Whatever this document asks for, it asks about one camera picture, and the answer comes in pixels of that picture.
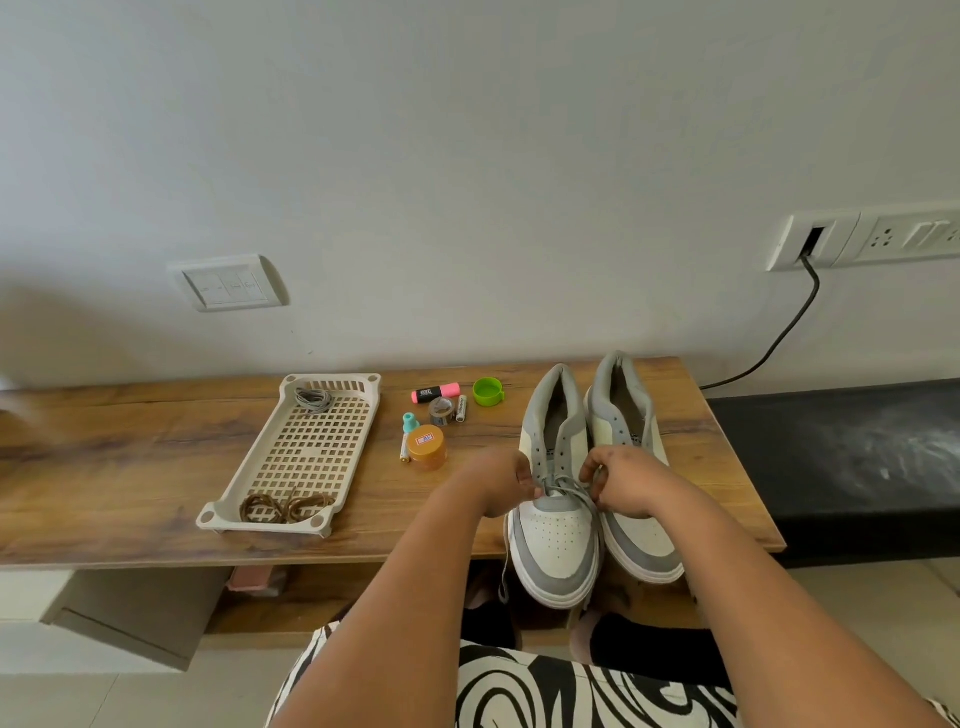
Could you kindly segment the person's right hand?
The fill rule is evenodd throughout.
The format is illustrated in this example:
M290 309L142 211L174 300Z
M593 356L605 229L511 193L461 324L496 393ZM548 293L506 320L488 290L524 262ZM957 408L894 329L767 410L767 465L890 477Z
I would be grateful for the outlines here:
M668 499L688 486L647 450L628 444L597 445L593 451L612 451L609 478L601 510L630 518L656 516Z

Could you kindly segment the person's left hand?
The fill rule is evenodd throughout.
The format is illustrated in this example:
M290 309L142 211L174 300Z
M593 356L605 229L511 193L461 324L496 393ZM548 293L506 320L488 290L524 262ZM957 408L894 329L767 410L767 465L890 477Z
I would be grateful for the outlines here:
M484 448L454 477L458 492L485 518L499 518L518 507L513 506L513 455L524 453L508 447Z

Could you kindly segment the grey sneaker shoelace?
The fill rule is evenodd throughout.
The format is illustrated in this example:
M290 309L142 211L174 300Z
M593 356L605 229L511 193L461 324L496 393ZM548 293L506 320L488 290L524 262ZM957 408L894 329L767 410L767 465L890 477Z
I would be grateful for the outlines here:
M589 600L599 577L604 556L599 516L575 479L546 476L541 486L543 496L506 517L508 561L534 601L570 610Z

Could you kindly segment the person's right forearm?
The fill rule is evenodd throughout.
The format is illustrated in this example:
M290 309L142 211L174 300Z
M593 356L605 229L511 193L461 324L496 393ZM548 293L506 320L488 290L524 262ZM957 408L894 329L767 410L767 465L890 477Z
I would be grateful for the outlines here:
M680 554L747 728L949 728L711 497L670 477L649 510Z

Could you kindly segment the person's left forearm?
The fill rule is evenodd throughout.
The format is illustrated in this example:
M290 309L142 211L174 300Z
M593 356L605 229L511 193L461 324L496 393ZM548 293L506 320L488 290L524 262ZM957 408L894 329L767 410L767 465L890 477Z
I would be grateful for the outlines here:
M270 728L453 728L473 544L489 485L435 491Z

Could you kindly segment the white grey laced sneaker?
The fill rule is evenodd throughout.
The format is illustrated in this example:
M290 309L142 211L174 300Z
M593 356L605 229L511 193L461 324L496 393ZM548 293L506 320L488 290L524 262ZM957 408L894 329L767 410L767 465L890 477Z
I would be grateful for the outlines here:
M540 605L571 610L590 597L602 565L599 515L580 479L590 450L584 402L569 366L555 365L534 388L519 451L541 495L505 521L509 561Z

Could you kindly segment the orange round jar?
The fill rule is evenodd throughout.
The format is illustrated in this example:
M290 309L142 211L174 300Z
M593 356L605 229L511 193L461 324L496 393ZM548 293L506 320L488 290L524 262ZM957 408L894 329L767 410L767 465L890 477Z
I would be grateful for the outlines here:
M438 470L446 464L448 445L444 430L443 427L427 423L407 434L411 464L427 471Z

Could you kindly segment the black white patterned garment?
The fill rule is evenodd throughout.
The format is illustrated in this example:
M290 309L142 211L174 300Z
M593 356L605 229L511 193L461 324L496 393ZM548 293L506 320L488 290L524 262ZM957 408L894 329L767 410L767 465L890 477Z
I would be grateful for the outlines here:
M318 630L266 719L342 621ZM664 682L575 661L462 641L453 728L747 728L734 688ZM929 701L949 728L960 715Z

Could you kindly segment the cream plastic basket tray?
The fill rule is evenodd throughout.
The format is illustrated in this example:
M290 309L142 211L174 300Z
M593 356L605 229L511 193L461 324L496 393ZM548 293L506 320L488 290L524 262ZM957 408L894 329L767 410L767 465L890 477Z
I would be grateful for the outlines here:
M270 418L223 495L203 507L197 527L218 533L329 537L334 517L346 505L373 428L381 380L379 373L372 372L287 375ZM329 391L333 406L320 415L297 407L298 387ZM332 495L335 503L304 509L306 520L299 523L270 523L273 513L264 508L253 511L252 522L242 522L239 509L253 493L269 494L281 502L323 493Z

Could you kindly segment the coiled brown shoelace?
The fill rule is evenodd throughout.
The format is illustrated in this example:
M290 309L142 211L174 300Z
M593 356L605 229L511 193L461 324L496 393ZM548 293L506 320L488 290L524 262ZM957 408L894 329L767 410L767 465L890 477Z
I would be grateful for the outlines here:
M335 497L330 493L290 497L284 501L265 492L249 494L241 504L239 515L242 523L253 521L254 511L258 508L270 510L272 517L269 523L275 525L294 525L306 520L302 511L308 508L324 508L335 504Z

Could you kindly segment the black bench top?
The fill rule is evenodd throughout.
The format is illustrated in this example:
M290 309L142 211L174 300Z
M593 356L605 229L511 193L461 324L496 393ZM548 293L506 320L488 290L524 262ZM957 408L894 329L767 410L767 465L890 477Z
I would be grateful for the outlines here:
M786 569L960 557L960 379L717 397Z

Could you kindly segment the pink object under table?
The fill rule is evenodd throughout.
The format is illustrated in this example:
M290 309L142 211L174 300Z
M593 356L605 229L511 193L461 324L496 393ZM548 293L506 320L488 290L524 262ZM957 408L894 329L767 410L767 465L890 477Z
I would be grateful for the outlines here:
M288 577L286 565L241 565L234 567L225 588L252 599L276 599L284 592Z

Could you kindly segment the white wall switch plate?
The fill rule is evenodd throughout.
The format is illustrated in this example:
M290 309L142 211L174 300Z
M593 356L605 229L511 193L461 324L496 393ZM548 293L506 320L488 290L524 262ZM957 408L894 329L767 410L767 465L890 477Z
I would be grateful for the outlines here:
M166 272L201 313L283 308L291 302L277 268L258 253L168 263Z

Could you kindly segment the white wall socket panel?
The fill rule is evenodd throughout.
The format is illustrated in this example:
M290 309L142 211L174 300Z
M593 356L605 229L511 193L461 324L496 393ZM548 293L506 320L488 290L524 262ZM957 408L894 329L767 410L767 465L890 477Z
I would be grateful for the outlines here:
M791 215L769 272L960 258L960 199Z

